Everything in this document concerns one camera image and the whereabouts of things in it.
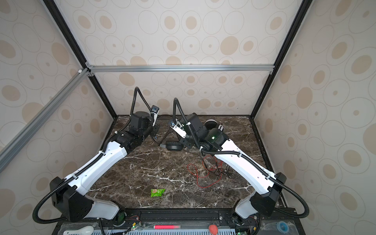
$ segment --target headphones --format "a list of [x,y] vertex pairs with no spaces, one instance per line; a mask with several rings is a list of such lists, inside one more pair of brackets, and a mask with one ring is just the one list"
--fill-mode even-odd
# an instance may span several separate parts
[[[220,131],[223,131],[222,124],[218,124],[214,119],[209,119],[205,122],[205,127],[209,131],[213,128],[218,128]],[[166,141],[166,144],[159,145],[162,148],[165,148],[170,151],[181,151],[183,150],[183,145],[179,141]]]
[[205,122],[204,124],[206,126],[206,128],[208,130],[211,130],[213,128],[217,128],[219,129],[220,131],[223,131],[223,126],[222,124],[218,124],[217,121],[215,121],[214,119],[209,119],[208,121]]

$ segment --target wallpaper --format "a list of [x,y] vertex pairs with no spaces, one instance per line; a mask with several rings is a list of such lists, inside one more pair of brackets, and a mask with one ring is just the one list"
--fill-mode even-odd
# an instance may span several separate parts
[[[32,220],[35,205],[50,191],[49,183],[72,173],[97,153],[112,123],[110,114],[83,80],[28,144],[0,173],[0,234],[51,234],[54,224]],[[60,212],[49,199],[42,219]]]
[[0,151],[80,67],[39,1],[0,1]]
[[256,117],[308,235],[376,231],[375,23],[374,0],[315,1]]
[[92,65],[273,64],[301,0],[55,0]]
[[[265,84],[268,71],[96,73],[118,115],[128,115],[138,86],[150,106],[172,114],[173,99],[184,113],[249,115]],[[135,111],[147,111],[138,96]]]

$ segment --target black mounting rail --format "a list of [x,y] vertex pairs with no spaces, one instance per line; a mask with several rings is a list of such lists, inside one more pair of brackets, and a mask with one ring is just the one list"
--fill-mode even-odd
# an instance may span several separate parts
[[271,84],[273,83],[273,80],[274,80],[275,76],[277,75],[277,73],[279,71],[279,68],[281,67],[281,65],[283,63],[283,60],[285,59],[285,56],[286,56],[288,50],[290,49],[290,46],[291,46],[291,44],[292,44],[292,42],[293,42],[293,40],[296,36],[296,33],[299,30],[300,25],[303,22],[303,19],[306,15],[311,3],[312,3],[312,0],[303,0],[302,1],[302,4],[300,5],[300,8],[299,8],[298,12],[296,13],[294,21],[293,21],[293,23],[290,27],[290,30],[287,33],[286,39],[282,44],[281,50],[279,51],[279,54],[276,58],[276,61],[274,62],[273,72],[266,79],[265,85],[262,88],[260,96],[258,97],[258,99],[256,101],[256,105],[253,108],[253,111],[251,113],[251,119],[254,119],[257,112],[259,111],[259,109],[262,105],[262,102],[263,102],[266,94],[268,93],[269,88],[270,88]]
[[[71,47],[74,55],[76,56],[76,58],[80,62],[80,65],[83,68],[88,68],[88,66],[86,65],[87,59],[85,58],[85,56],[82,53],[80,47],[78,46],[76,39],[74,38],[72,32],[70,31],[67,23],[65,22],[63,16],[60,13],[58,7],[56,6],[55,1],[43,0],[43,2],[46,5],[46,7],[47,7],[48,11],[50,12],[51,16],[53,17],[53,19],[55,20],[55,22],[56,22],[57,26],[59,27],[61,33],[65,37],[67,43]],[[98,95],[102,99],[104,105],[106,106],[106,108],[107,108],[108,112],[110,113],[110,115],[112,116],[112,118],[115,118],[117,116],[117,114],[116,114],[114,108],[112,107],[110,101],[108,100],[105,92],[103,91],[100,83],[98,82],[94,73],[90,73],[90,74],[91,75],[89,76],[89,79],[90,79],[92,85],[94,86]]]
[[[292,214],[296,214],[294,208],[281,208]],[[144,223],[186,223],[186,222],[207,222],[209,224],[217,224],[218,226],[228,226],[233,229],[245,229],[256,226],[256,221],[252,218],[246,220],[243,225],[236,225],[231,220],[232,208],[139,208],[139,209],[125,209],[127,218],[137,216],[139,221]],[[302,224],[298,218],[291,218],[279,212],[273,212],[271,216],[261,215],[261,223],[266,223],[268,220],[289,220],[295,223],[295,226],[299,232],[299,235],[305,235]],[[95,223],[97,219],[82,219],[79,223]],[[108,229],[127,229],[132,226],[135,220],[126,220],[126,222],[120,227],[112,225],[111,220],[102,220],[103,227]],[[59,221],[52,232],[52,235],[57,235],[61,226],[68,221]]]

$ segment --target black wire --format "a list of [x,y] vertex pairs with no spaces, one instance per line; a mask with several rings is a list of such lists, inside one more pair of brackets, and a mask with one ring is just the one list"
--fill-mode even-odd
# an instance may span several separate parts
[[160,141],[159,143],[157,143],[157,144],[158,144],[158,145],[162,144],[162,142],[165,140],[165,138],[166,138],[169,134],[171,134],[171,133],[173,133],[173,132],[175,132],[174,129],[169,129],[169,130],[167,130],[166,133],[164,134],[164,136],[162,137],[161,141]]
[[260,213],[258,214],[258,221],[256,221],[256,230],[252,230],[253,232],[251,232],[251,235],[256,235],[259,231],[260,231],[260,227],[261,227],[261,215]]
[[102,235],[106,235],[102,226],[102,218],[99,218],[99,227],[100,227],[100,231],[102,232]]
[[[132,106],[131,106],[131,109],[130,109],[130,113],[131,115],[133,114],[133,111],[134,111],[134,108],[135,108],[135,104],[136,104],[136,98],[137,98],[137,93],[139,93],[141,99],[143,100],[143,102],[146,104],[147,108],[149,109],[149,111],[151,112],[151,108],[149,106],[149,104],[146,102],[144,96],[142,95],[140,89],[138,87],[135,87],[135,91],[133,93],[133,101],[132,101]],[[130,123],[130,119],[128,119],[127,123],[118,131],[123,131]],[[106,148],[107,148],[107,145],[108,145],[108,142],[110,141],[110,139],[116,134],[113,134],[111,135],[110,137],[107,138],[107,140],[104,142],[103,144],[103,147],[101,149],[101,151],[103,152],[106,152]],[[100,153],[93,161],[91,161],[87,166],[85,166],[84,168],[82,168],[80,171],[78,171],[75,175],[76,177],[79,176],[80,174],[82,174],[84,171],[86,171],[88,168],[90,168],[92,165],[94,165],[97,161],[99,161],[99,159],[102,158],[104,154],[103,153]],[[66,220],[68,219],[67,217],[60,217],[60,218],[55,218],[55,219],[50,219],[50,220],[44,220],[44,219],[41,219],[38,215],[38,212],[40,210],[40,208],[42,207],[42,205],[54,194],[56,193],[57,191],[59,191],[61,188],[65,187],[68,185],[69,182],[71,182],[72,180],[74,179],[74,177],[70,177],[69,179],[67,179],[66,181],[60,183],[58,186],[56,186],[55,189],[53,189],[52,191],[50,191],[46,196],[44,196],[39,202],[38,204],[35,206],[34,210],[33,210],[33,214],[32,214],[32,217],[33,217],[33,220],[39,224],[50,224],[50,223],[55,223],[55,222],[58,222],[58,221],[61,221],[61,220]]]
[[154,141],[154,143],[156,143],[157,145],[159,145],[158,142],[155,140],[154,137],[150,137],[150,138],[151,138],[152,141]]
[[[182,118],[183,120],[185,121],[185,123],[188,123],[188,120],[187,118],[185,117],[184,115],[184,112],[182,110],[182,107],[179,103],[179,100],[177,98],[174,98],[174,107],[173,107],[173,117],[175,117],[176,115],[176,106],[177,108],[179,109],[179,112],[180,114],[182,115]],[[195,135],[195,133],[193,132],[193,128],[191,127],[191,125],[188,125],[188,129],[190,131],[190,136],[192,136],[193,138],[193,141],[195,143],[195,146],[196,148],[198,148],[202,153],[206,153],[206,154],[211,154],[211,155],[215,155],[215,154],[230,154],[230,155],[237,155],[238,157],[242,157],[244,158],[245,160],[247,160],[249,163],[251,163],[259,172],[261,172],[265,177],[267,177],[270,181],[272,181],[274,184],[280,186],[281,188],[283,188],[284,190],[288,191],[290,194],[292,194],[294,197],[296,197],[296,199],[298,199],[301,204],[303,205],[304,207],[304,212],[301,213],[301,214],[292,214],[292,213],[288,213],[286,211],[283,211],[279,208],[274,208],[275,211],[278,211],[282,214],[285,214],[285,215],[288,215],[290,217],[294,217],[294,218],[305,218],[308,216],[309,214],[309,207],[307,205],[307,203],[305,202],[305,200],[299,195],[297,194],[294,190],[290,189],[289,187],[287,187],[286,185],[284,185],[283,183],[279,182],[278,180],[274,179],[273,177],[270,177],[268,173],[266,173],[256,162],[254,162],[252,159],[246,157],[245,155],[241,154],[240,152],[235,152],[235,151],[207,151],[203,148],[201,148],[201,145],[199,143],[199,139],[198,137]]]
[[292,214],[292,213],[288,213],[286,211],[283,211],[279,208],[274,208],[275,211],[278,211],[282,214],[285,214],[285,215],[288,215],[290,217],[294,217],[294,218],[305,218],[308,216],[309,214],[309,207],[307,205],[307,203],[305,202],[305,200],[299,195],[297,194],[294,190],[290,189],[289,187],[287,187],[286,185],[284,185],[283,183],[279,182],[278,180],[274,179],[273,177],[269,177],[269,174],[266,173],[256,162],[254,162],[251,158],[248,158],[246,157],[245,155],[241,154],[240,152],[236,152],[236,151],[207,151],[207,150],[204,150],[202,149],[201,150],[203,153],[206,153],[206,154],[211,154],[211,155],[216,155],[216,154],[231,154],[231,155],[237,155],[238,157],[242,157],[244,158],[245,160],[247,160],[249,163],[251,163],[259,172],[261,172],[265,177],[268,177],[270,181],[272,181],[274,184],[280,186],[281,188],[283,188],[284,190],[288,191],[289,193],[291,193],[294,197],[296,197],[296,199],[298,199],[303,207],[304,207],[304,212],[301,213],[301,214]]
[[[76,176],[79,176],[80,174],[82,174],[84,171],[86,171],[88,168],[90,168],[92,165],[94,165],[97,161],[99,161],[99,159],[101,159],[103,156],[103,153],[100,153],[93,161],[91,161],[88,165],[86,165],[84,168],[82,168],[81,170],[79,170],[75,175]],[[72,180],[74,180],[74,177],[70,177],[69,179],[67,179],[66,181],[62,182],[61,184],[59,184],[54,190],[52,190],[51,192],[49,192],[46,196],[44,196],[39,202],[38,204],[35,206],[34,210],[33,210],[33,220],[39,224],[50,224],[50,223],[55,223],[55,222],[58,222],[58,221],[61,221],[61,220],[66,220],[67,217],[60,217],[60,218],[55,218],[55,219],[50,219],[50,220],[44,220],[44,219],[41,219],[39,216],[38,216],[38,212],[40,210],[40,208],[42,207],[42,205],[54,194],[56,193],[57,191],[59,191],[61,188],[65,187],[69,182],[71,182]]]
[[177,132],[175,132],[175,134],[176,134],[176,137],[177,137],[177,139],[180,141],[180,135],[177,133]]
[[157,119],[162,118],[162,117],[172,117],[172,115],[170,115],[170,114],[160,114],[160,115],[158,115]]
[[130,232],[132,230],[132,227],[129,227],[126,231],[124,232],[117,232],[117,233],[113,233],[111,235],[125,235],[127,232]]

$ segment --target red wire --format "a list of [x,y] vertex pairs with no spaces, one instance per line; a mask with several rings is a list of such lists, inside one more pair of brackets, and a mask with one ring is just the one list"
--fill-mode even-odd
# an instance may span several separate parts
[[254,217],[252,217],[252,216],[249,216],[249,217],[251,217],[252,219],[254,219],[255,220],[255,222],[256,222],[256,225],[257,225],[257,220],[254,218]]
[[[125,220],[135,220],[135,219],[125,219]],[[140,220],[136,220],[136,221],[140,221]],[[140,221],[141,222],[141,221]]]
[[[207,173],[207,175],[205,175],[205,176],[199,176],[199,171],[197,170],[196,165],[194,165],[193,163],[189,163],[189,164],[187,165],[187,169],[188,169],[188,171],[189,171],[192,175],[196,176],[196,183],[197,183],[197,186],[200,187],[200,188],[209,188],[210,186],[214,185],[215,183],[219,182],[219,181],[222,179],[222,172],[221,172],[221,177],[219,177],[219,180],[215,181],[215,182],[212,183],[211,185],[206,186],[206,187],[202,187],[202,186],[199,185],[199,178],[206,178],[206,177],[210,174],[211,171],[215,171],[215,170],[218,169],[218,168],[214,168],[214,167],[212,167],[212,168],[210,168],[210,169],[207,169],[207,168],[205,167],[205,165],[204,165],[204,160],[205,160],[205,158],[207,158],[208,156],[209,156],[209,155],[206,155],[206,156],[204,157],[204,159],[202,160],[202,166],[203,166],[206,170],[208,170],[208,173]],[[215,157],[214,157],[214,160],[215,160],[215,162],[217,163],[218,167],[221,168],[221,167],[222,167],[222,163],[223,163],[223,161],[220,161],[220,163],[218,164],[217,159],[216,159]],[[192,173],[192,172],[189,170],[189,167],[190,167],[191,165],[195,168],[195,170],[196,170],[196,174]]]

